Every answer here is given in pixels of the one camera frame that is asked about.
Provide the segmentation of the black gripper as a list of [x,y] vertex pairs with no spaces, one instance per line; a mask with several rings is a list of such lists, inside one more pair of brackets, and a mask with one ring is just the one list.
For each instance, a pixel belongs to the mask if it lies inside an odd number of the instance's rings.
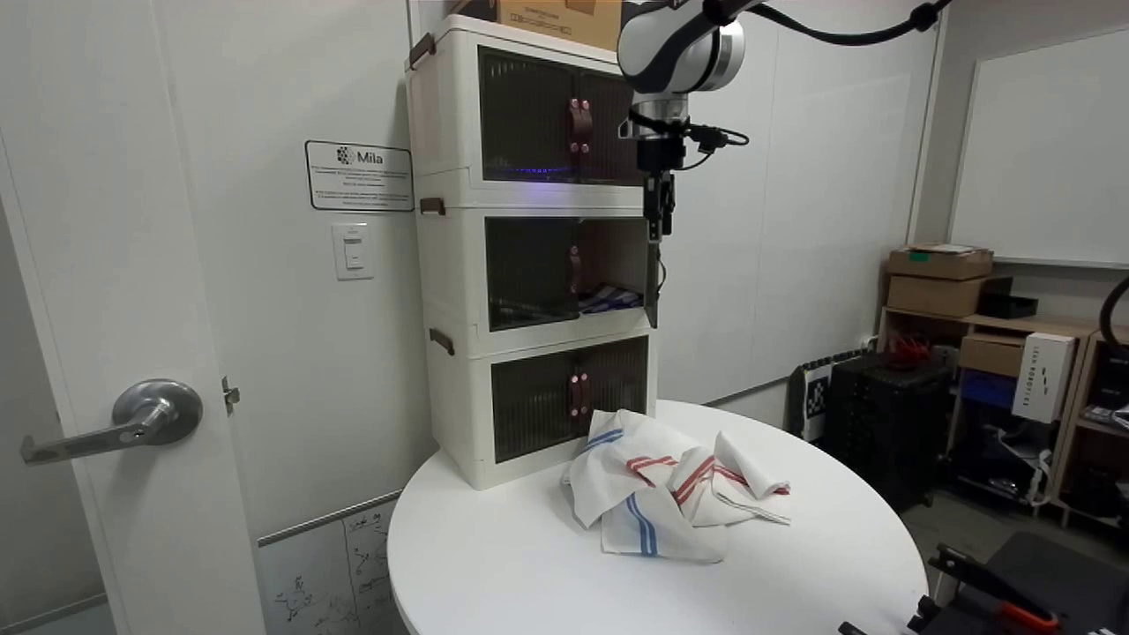
[[638,170],[647,173],[647,220],[654,229],[668,229],[675,216],[675,173],[683,160],[683,95],[638,95],[630,101],[638,126]]

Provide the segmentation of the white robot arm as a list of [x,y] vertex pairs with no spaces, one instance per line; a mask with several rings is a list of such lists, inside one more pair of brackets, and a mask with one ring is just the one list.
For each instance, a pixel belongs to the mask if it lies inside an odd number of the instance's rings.
[[749,0],[654,0],[616,35],[616,67],[630,86],[624,135],[647,173],[642,216],[654,236],[669,233],[683,145],[696,141],[703,154],[745,145],[745,135],[687,115],[692,90],[716,90],[741,69],[745,27],[738,15],[745,8]]

